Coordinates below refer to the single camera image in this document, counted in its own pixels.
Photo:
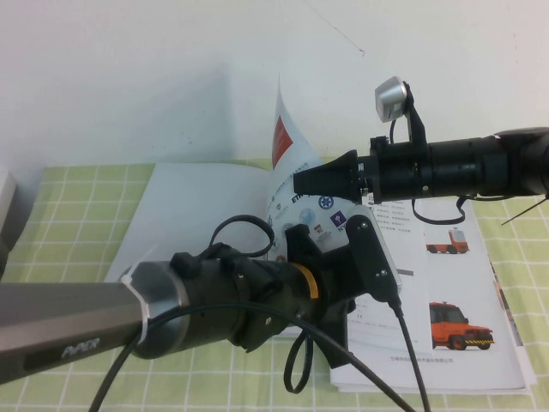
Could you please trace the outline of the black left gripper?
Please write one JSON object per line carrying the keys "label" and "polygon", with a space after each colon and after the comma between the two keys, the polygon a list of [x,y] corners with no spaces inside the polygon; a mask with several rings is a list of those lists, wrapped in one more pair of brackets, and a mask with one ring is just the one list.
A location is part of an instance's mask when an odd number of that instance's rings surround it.
{"label": "black left gripper", "polygon": [[349,365],[347,315],[359,295],[359,227],[348,222],[347,243],[321,251],[306,225],[286,230],[287,272],[291,295],[283,309],[314,326],[309,333],[329,367]]}

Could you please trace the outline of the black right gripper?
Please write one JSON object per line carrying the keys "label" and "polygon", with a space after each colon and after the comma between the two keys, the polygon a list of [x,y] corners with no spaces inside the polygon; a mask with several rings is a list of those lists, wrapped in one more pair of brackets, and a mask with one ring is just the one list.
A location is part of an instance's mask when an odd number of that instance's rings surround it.
{"label": "black right gripper", "polygon": [[400,143],[374,137],[367,156],[347,151],[298,173],[293,189],[299,195],[338,197],[356,204],[367,194],[376,203],[427,198],[431,196],[431,150],[424,137]]}

